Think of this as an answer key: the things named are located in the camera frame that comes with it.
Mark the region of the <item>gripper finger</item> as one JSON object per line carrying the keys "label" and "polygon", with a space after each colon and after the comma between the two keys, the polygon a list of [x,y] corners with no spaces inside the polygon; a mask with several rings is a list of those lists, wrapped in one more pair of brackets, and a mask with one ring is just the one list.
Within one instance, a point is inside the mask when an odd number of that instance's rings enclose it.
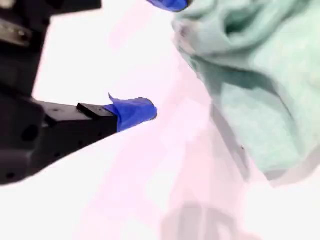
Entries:
{"label": "gripper finger", "polygon": [[112,102],[109,105],[41,102],[45,119],[39,145],[32,154],[31,172],[38,173],[82,148],[154,120],[158,115],[147,98],[109,99]]}
{"label": "gripper finger", "polygon": [[190,1],[189,0],[147,0],[148,3],[154,7],[168,12],[180,12],[186,9]]}

